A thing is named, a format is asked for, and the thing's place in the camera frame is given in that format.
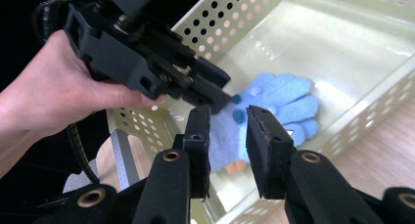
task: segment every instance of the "light blue glove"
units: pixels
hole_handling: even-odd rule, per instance
[[[248,163],[246,149],[247,112],[249,105],[270,110],[291,134],[295,146],[313,137],[318,131],[313,119],[318,101],[308,95],[311,83],[304,77],[283,73],[264,73],[210,120],[209,158],[211,172],[238,160]]]

